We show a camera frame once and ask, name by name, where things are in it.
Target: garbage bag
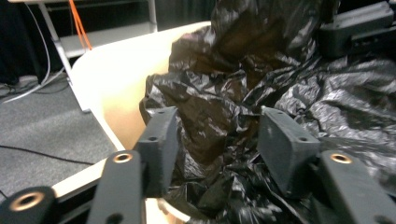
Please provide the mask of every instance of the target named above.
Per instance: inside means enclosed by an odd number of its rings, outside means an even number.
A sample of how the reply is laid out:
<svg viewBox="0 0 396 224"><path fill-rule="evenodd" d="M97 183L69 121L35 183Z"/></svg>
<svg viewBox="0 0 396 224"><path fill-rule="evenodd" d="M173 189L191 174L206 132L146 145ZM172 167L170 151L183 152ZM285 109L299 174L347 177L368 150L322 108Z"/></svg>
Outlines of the garbage bag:
<svg viewBox="0 0 396 224"><path fill-rule="evenodd" d="M395 196L395 66L382 55L315 57L294 71L268 73L251 91L242 70L148 77L144 117L170 105L179 109L177 188L165 199L192 216L190 223L309 223L309 202L283 199L258 156L261 105L287 112L320 139L322 150L361 159ZM316 104L327 109L316 113Z"/></svg>
<svg viewBox="0 0 396 224"><path fill-rule="evenodd" d="M250 86L266 73L296 68L315 51L312 38L335 0L223 0L211 26L183 35L172 46L169 71L247 72Z"/></svg>
<svg viewBox="0 0 396 224"><path fill-rule="evenodd" d="M256 150L262 105L287 112L322 150L354 151L394 195L396 64L381 54L321 58L313 33L334 2L219 1L211 26L174 43L170 72L147 78L145 122L178 108L181 149L165 199L189 223L310 223L309 200L282 198Z"/></svg>

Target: orange cable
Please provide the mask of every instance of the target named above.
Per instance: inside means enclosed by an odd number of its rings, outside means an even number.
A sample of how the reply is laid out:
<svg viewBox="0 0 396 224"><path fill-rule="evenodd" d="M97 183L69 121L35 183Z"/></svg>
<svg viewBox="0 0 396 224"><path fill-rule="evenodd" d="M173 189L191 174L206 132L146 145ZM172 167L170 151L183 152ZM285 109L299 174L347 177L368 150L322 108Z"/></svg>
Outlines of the orange cable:
<svg viewBox="0 0 396 224"><path fill-rule="evenodd" d="M79 41L81 42L82 47L85 48L84 42L82 40L82 37L84 37L85 43L87 44L88 48L92 49L90 40L88 39L87 34L85 33L84 27L82 26L81 18L78 15L76 5L74 4L73 0L69 0L69 3L70 3L70 7L72 9L72 12L73 12L73 17L74 17L76 29L78 32Z"/></svg>
<svg viewBox="0 0 396 224"><path fill-rule="evenodd" d="M73 13L73 19L74 19L74 21L75 21L75 25L76 25L76 30L77 30L77 33L78 33L78 39L79 39L79 42L81 43L81 46L85 49L85 45L84 45L84 42L83 42L83 40L82 40L82 36L81 36L81 31L79 30L79 26L78 26L78 20L77 20L77 18L74 16L74 10L72 9L72 13Z"/></svg>

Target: gray carpet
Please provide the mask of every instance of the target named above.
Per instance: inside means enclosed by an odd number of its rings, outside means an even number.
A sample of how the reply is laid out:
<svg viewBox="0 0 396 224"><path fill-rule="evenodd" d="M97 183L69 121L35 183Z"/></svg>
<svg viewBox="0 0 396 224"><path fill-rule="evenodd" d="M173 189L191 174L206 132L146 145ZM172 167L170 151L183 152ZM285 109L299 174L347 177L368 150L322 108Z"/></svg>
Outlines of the gray carpet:
<svg viewBox="0 0 396 224"><path fill-rule="evenodd" d="M0 145L92 163L114 152L93 114L81 112L66 86L63 77L41 90L55 93L30 94L1 104ZM52 186L87 167L0 147L0 190L10 196L28 187Z"/></svg>

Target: white cable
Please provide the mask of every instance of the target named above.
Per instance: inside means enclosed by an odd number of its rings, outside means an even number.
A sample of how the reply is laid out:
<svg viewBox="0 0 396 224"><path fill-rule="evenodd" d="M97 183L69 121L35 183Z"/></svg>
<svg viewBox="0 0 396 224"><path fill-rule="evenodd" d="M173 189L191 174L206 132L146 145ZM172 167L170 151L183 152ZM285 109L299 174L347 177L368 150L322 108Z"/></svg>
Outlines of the white cable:
<svg viewBox="0 0 396 224"><path fill-rule="evenodd" d="M36 87L32 88L31 90L29 90L29 91L27 91L26 93L21 94L21 95L19 95L19 96L17 96L17 97L14 97L14 98L12 98L12 99L6 100L6 101L3 102L3 104L9 103L9 102L12 102L12 101L15 101L15 100L18 100L18 99L21 99L22 97L25 97L25 96L27 96L27 95L29 95L29 94L35 92L35 91L40 90L41 88L45 87L47 84L51 83L51 81L53 81L53 79L57 78L63 71L64 71L64 68L62 68L61 71L57 72L53 77L51 77L51 78L48 80L48 82L43 83L43 84L41 84L41 85L37 85Z"/></svg>
<svg viewBox="0 0 396 224"><path fill-rule="evenodd" d="M41 39L43 40L43 44L44 44L44 48L46 49L46 53L47 53L47 62L48 62L48 66L47 66L47 74L45 75L44 79L41 81L41 83L46 83L47 79L50 76L50 54L49 54L49 49L47 48L47 44L46 44L46 40L44 39L43 33L41 32L40 26L38 26L38 22L35 19L35 15L33 14L32 10L29 8L29 6L25 3L27 9L29 9L30 14L33 17L33 20L35 20L35 26L37 26L38 32L41 35Z"/></svg>

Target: black mechanical part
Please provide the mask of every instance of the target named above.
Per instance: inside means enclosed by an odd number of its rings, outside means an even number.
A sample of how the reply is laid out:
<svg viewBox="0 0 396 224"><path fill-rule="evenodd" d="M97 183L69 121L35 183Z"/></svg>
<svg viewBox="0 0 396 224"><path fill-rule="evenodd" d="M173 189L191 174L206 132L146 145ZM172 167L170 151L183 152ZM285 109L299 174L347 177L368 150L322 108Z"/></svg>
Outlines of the black mechanical part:
<svg viewBox="0 0 396 224"><path fill-rule="evenodd" d="M59 224L85 223L99 178L58 198Z"/></svg>
<svg viewBox="0 0 396 224"><path fill-rule="evenodd" d="M311 197L312 222L320 224L338 224L340 220L337 214L327 204L322 203L315 197Z"/></svg>
<svg viewBox="0 0 396 224"><path fill-rule="evenodd" d="M112 154L106 160L87 223L146 223L144 207L140 154L132 150Z"/></svg>
<svg viewBox="0 0 396 224"><path fill-rule="evenodd" d="M389 0L389 6L392 8L393 11L396 10L396 0Z"/></svg>
<svg viewBox="0 0 396 224"><path fill-rule="evenodd" d="M57 223L57 201L50 187L24 189L2 203L2 224L48 224Z"/></svg>
<svg viewBox="0 0 396 224"><path fill-rule="evenodd" d="M324 151L318 174L340 223L396 223L396 205L360 160L342 151Z"/></svg>
<svg viewBox="0 0 396 224"><path fill-rule="evenodd" d="M320 142L280 110L263 107L257 149L285 197L309 193L309 163Z"/></svg>
<svg viewBox="0 0 396 224"><path fill-rule="evenodd" d="M145 179L145 196L148 198L161 198L172 180L179 150L176 113L175 107L158 110L134 147L142 161L148 164Z"/></svg>
<svg viewBox="0 0 396 224"><path fill-rule="evenodd" d="M394 12L384 1L335 15L331 23L322 24L318 32L320 53L336 58L349 53L388 48L382 42L384 31L393 23ZM371 36L372 31L380 34Z"/></svg>

